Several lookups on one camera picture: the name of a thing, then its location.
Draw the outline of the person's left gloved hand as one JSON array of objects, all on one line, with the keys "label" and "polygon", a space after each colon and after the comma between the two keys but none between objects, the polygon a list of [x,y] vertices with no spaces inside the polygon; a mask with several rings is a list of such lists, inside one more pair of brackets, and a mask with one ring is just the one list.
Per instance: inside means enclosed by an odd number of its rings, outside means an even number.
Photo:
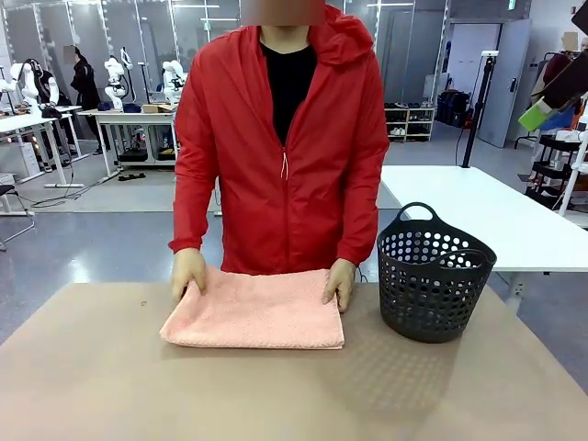
[{"label": "person's left gloved hand", "polygon": [[345,313],[351,301],[355,278],[356,266],[345,259],[337,259],[328,271],[322,303],[336,301],[339,312]]}]

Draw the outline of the person's right gloved hand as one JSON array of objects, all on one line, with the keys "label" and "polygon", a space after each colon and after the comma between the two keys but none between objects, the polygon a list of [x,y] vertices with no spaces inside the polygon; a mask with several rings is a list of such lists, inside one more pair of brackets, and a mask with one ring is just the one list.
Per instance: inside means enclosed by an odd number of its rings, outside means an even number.
[{"label": "person's right gloved hand", "polygon": [[204,293],[207,286],[207,265],[201,252],[196,248],[186,248],[175,253],[171,276],[172,295],[180,301],[190,283],[198,286]]}]

